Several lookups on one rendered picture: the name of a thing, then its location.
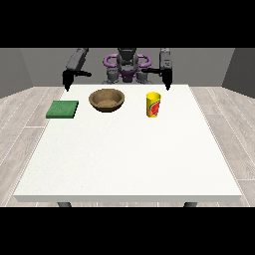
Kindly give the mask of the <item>green square pad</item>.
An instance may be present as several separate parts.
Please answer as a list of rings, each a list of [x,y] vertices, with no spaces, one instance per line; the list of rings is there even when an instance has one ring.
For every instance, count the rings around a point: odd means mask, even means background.
[[[78,101],[53,101],[46,113],[47,119],[72,119],[75,116]]]

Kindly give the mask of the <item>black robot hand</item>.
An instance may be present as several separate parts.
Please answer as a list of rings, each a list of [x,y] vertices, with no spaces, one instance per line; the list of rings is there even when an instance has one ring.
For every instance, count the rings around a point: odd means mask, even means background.
[[[65,70],[62,74],[63,85],[65,86],[66,91],[70,89],[70,86],[74,82],[74,77],[84,76],[90,77],[92,74],[85,71],[74,71],[74,70]]]
[[[158,74],[162,78],[162,82],[165,84],[166,89],[170,89],[172,84],[172,69],[146,68],[141,71],[146,74]]]

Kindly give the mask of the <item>brown wooden bowl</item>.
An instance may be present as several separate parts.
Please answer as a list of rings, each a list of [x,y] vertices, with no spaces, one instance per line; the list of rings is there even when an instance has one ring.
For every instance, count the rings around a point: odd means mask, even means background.
[[[125,101],[125,95],[116,89],[100,89],[89,96],[90,104],[101,113],[112,113],[118,110]]]

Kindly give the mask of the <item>yellow cup melon print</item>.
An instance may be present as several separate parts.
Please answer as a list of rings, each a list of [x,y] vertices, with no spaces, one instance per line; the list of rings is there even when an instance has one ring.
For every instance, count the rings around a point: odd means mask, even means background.
[[[149,92],[146,94],[146,115],[149,118],[156,118],[160,106],[161,94]]]

